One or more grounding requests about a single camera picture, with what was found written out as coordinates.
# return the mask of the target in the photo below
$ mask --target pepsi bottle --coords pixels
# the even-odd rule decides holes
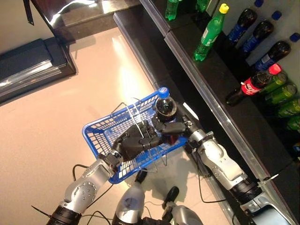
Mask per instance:
[[[155,112],[160,122],[170,122],[175,119],[176,102],[170,97],[169,89],[162,87],[158,90],[158,99],[155,103]]]
[[[224,46],[230,49],[235,47],[240,38],[248,30],[248,28],[256,21],[257,19],[257,9],[263,5],[263,0],[256,0],[254,2],[254,7],[246,8],[240,15],[238,22],[234,28],[230,31],[225,41]]]
[[[270,50],[252,66],[252,68],[256,71],[267,70],[271,65],[287,56],[291,52],[291,44],[297,42],[299,39],[300,34],[293,33],[290,36],[290,41],[276,42]]]
[[[274,23],[280,19],[281,15],[280,11],[275,11],[271,17],[272,20],[264,20],[256,26],[252,36],[239,49],[242,58],[247,58],[250,53],[274,31]]]

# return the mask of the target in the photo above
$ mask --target blue label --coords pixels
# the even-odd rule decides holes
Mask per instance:
[[[260,60],[255,63],[255,68],[258,71],[267,70],[274,63],[276,62],[271,59],[268,54],[265,54]]]
[[[240,37],[245,33],[246,29],[236,24],[228,34],[228,39],[232,42],[238,42]]]
[[[253,51],[258,45],[260,41],[257,40],[253,35],[244,43],[242,49],[245,53],[249,53]]]

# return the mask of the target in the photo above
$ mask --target bottle cap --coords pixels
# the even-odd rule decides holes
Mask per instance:
[[[254,5],[256,6],[256,7],[261,7],[262,5],[263,5],[263,0],[256,0],[255,2],[254,2]]]
[[[299,33],[293,33],[290,36],[290,40],[293,41],[293,42],[297,42],[299,39],[300,39],[300,34]]]
[[[280,17],[282,16],[282,13],[280,11],[275,11],[273,14],[272,14],[272,19],[273,20],[279,20]]]
[[[158,97],[160,98],[167,98],[170,96],[170,93],[169,93],[169,89],[166,88],[166,87],[162,87],[160,89],[158,89]]]
[[[277,63],[274,63],[272,66],[269,67],[269,73],[272,75],[277,75],[281,72],[281,66]]]
[[[220,13],[223,13],[223,14],[226,14],[228,12],[228,10],[229,10],[229,6],[226,5],[225,3],[223,3],[219,9]]]

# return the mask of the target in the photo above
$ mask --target yellow bottle cap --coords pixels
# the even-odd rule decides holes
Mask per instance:
[[[229,10],[229,6],[226,5],[225,3],[223,3],[219,9],[220,13],[223,13],[223,14],[226,14],[228,12],[228,10]]]

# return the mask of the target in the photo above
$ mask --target red bottle cap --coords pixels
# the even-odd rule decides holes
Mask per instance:
[[[274,63],[272,66],[269,67],[269,73],[272,75],[277,75],[281,72],[281,66],[277,63]]]

